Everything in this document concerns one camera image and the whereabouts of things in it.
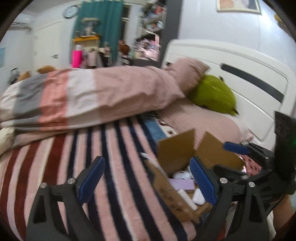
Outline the white small tube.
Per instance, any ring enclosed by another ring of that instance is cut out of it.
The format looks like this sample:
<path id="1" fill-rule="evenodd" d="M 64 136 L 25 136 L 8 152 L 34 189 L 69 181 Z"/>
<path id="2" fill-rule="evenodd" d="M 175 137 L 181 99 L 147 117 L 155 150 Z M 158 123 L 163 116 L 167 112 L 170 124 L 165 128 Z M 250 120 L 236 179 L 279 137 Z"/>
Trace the white small tube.
<path id="1" fill-rule="evenodd" d="M 194 211 L 198 209 L 197 205 L 192 201 L 185 190 L 180 189 L 177 191 L 177 193 L 184 199 L 184 201 L 189 205 L 189 207 L 191 207 L 191 209 L 193 209 Z"/>

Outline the striped pink navy blanket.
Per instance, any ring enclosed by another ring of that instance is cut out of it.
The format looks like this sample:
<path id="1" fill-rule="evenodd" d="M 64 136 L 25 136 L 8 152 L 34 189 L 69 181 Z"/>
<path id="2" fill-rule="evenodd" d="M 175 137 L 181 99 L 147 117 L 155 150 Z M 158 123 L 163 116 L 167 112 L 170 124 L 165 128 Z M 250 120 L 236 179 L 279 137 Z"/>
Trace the striped pink navy blanket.
<path id="1" fill-rule="evenodd" d="M 13 148 L 1 156 L 1 218 L 24 240 L 37 191 L 66 185 L 51 198 L 61 217 L 80 206 L 103 240 L 192 240 L 194 224 L 172 214 L 144 158 L 174 133 L 145 114 Z"/>

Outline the white bed headboard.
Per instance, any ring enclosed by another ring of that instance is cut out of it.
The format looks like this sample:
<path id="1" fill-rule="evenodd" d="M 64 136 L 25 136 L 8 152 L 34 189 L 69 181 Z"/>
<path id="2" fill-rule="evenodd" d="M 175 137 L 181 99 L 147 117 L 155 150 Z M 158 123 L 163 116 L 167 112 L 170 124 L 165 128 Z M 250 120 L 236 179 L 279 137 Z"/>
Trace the white bed headboard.
<path id="1" fill-rule="evenodd" d="M 222 77 L 236 98 L 238 118 L 253 134 L 253 142 L 272 150 L 275 112 L 292 115 L 295 74 L 280 61 L 236 44 L 213 40 L 171 40 L 162 66 L 184 57 L 201 60 L 209 74 Z"/>

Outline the green plush cushion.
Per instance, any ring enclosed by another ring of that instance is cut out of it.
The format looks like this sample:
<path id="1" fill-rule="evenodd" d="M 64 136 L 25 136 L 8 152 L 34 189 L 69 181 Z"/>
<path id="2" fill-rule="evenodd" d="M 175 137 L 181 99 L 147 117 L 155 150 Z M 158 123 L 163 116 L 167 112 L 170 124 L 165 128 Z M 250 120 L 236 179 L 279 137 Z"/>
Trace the green plush cushion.
<path id="1" fill-rule="evenodd" d="M 238 114 L 234 93 L 223 80 L 214 75 L 202 77 L 198 86 L 187 97 L 199 107 L 232 116 Z"/>

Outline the yellow top desk shelf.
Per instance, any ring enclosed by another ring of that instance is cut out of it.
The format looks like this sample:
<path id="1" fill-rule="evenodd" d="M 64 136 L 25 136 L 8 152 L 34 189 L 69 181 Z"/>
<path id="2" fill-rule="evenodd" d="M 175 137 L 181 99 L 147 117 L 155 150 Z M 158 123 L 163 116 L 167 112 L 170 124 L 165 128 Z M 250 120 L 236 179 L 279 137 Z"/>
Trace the yellow top desk shelf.
<path id="1" fill-rule="evenodd" d="M 89 35 L 89 36 L 80 36 L 80 37 L 75 37 L 71 40 L 71 45 L 70 45 L 70 53 L 69 53 L 69 58 L 72 59 L 73 56 L 73 51 L 76 49 L 76 46 L 80 45 L 81 50 L 82 50 L 82 56 L 85 57 L 87 53 L 95 49 L 97 50 L 100 45 L 100 36 L 97 35 Z"/>

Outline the dark bookshelf with items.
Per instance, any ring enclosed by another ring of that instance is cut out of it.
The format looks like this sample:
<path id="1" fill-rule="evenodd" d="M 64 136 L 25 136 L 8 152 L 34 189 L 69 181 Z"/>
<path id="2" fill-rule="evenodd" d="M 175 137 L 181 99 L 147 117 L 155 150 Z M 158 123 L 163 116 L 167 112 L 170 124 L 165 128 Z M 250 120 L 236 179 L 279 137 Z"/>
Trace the dark bookshelf with items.
<path id="1" fill-rule="evenodd" d="M 179 33 L 182 1 L 124 1 L 118 65 L 160 67 Z"/>

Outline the lilac cosmetic box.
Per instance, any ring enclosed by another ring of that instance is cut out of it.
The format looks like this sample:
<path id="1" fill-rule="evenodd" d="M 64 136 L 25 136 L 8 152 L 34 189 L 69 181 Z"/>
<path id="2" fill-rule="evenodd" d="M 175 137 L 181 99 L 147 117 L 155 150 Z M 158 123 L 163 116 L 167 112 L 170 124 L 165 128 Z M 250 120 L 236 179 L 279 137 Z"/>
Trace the lilac cosmetic box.
<path id="1" fill-rule="evenodd" d="M 175 190 L 195 190 L 195 182 L 192 179 L 169 179 L 169 183 Z"/>

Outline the pink thermos bottle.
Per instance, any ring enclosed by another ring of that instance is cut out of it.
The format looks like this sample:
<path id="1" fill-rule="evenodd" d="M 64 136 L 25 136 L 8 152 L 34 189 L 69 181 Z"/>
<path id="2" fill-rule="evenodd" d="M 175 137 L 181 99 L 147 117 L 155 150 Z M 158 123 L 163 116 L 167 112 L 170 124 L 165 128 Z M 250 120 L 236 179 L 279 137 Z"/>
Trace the pink thermos bottle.
<path id="1" fill-rule="evenodd" d="M 72 68 L 79 68 L 82 63 L 83 49 L 82 45 L 76 45 L 72 51 Z"/>

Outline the brown cardboard box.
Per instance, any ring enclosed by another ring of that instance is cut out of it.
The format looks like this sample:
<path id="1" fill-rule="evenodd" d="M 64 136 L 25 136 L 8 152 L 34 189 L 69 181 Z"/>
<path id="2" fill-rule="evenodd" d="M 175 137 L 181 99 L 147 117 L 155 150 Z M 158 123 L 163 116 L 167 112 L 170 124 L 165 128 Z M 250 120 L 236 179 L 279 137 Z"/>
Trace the brown cardboard box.
<path id="1" fill-rule="evenodd" d="M 170 185 L 173 173 L 189 166 L 190 158 L 198 156 L 207 168 L 220 164 L 236 171 L 242 171 L 245 162 L 236 154 L 223 150 L 222 142 L 206 132 L 198 148 L 194 149 L 195 130 L 165 138 L 159 141 L 158 157 L 146 158 L 146 164 L 154 177 L 152 186 L 181 222 L 200 222 L 200 216 L 210 211 L 211 204 L 206 202 L 192 209 L 179 193 Z"/>

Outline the white door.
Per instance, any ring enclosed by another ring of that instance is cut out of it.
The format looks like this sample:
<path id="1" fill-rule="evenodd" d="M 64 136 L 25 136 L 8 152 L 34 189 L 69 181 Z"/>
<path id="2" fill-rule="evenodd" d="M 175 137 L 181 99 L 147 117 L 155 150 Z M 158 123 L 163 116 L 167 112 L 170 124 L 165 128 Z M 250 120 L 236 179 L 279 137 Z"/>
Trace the white door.
<path id="1" fill-rule="evenodd" d="M 34 26 L 33 68 L 51 65 L 58 69 L 70 67 L 72 27 L 59 20 Z"/>

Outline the white contact lens case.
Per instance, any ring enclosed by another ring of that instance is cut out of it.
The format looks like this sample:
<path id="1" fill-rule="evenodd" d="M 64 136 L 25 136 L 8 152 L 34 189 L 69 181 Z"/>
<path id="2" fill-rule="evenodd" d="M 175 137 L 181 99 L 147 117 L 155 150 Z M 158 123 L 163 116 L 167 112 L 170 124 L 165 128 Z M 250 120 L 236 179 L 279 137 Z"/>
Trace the white contact lens case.
<path id="1" fill-rule="evenodd" d="M 192 179 L 192 175 L 188 171 L 178 171 L 173 173 L 172 177 L 176 180 L 189 180 Z"/>

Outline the pink grey striped duvet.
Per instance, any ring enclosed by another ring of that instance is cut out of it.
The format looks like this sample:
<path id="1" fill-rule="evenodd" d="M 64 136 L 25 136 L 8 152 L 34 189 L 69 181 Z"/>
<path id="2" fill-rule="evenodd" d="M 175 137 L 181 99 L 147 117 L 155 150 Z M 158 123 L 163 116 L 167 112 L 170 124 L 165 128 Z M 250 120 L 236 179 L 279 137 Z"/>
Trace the pink grey striped duvet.
<path id="1" fill-rule="evenodd" d="M 87 128 L 160 110 L 184 96 L 175 78 L 153 66 L 61 69 L 9 86 L 1 97 L 1 128 Z"/>

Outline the pink ribbed pillow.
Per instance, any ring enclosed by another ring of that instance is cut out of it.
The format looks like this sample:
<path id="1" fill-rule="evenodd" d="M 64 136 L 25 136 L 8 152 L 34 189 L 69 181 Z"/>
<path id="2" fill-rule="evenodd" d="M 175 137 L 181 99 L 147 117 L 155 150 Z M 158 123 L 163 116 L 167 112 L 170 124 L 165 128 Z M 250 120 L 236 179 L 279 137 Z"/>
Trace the pink ribbed pillow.
<path id="1" fill-rule="evenodd" d="M 188 95 L 196 88 L 210 67 L 195 58 L 180 58 L 174 63 L 165 66 L 166 70 L 177 82 L 184 95 Z"/>

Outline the teal curtain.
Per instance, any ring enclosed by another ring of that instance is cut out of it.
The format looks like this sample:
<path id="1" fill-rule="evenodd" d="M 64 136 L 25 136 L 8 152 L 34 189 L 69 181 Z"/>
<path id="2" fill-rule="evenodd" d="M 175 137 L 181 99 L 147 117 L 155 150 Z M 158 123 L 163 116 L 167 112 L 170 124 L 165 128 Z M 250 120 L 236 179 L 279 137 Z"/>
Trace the teal curtain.
<path id="1" fill-rule="evenodd" d="M 100 47 L 108 43 L 111 47 L 112 64 L 118 58 L 118 42 L 121 32 L 123 1 L 83 1 L 73 26 L 72 38 L 80 30 L 83 18 L 98 18 L 99 24 L 94 28 L 101 37 Z"/>

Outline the framed wall picture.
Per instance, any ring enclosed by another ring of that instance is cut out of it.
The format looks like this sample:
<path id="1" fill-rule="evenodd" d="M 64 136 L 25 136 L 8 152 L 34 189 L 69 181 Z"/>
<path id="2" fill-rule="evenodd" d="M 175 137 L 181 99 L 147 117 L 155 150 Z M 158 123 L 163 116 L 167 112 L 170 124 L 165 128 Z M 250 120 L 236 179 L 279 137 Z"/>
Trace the framed wall picture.
<path id="1" fill-rule="evenodd" d="M 242 12 L 261 14 L 259 1 L 256 0 L 218 0 L 216 1 L 217 12 Z"/>

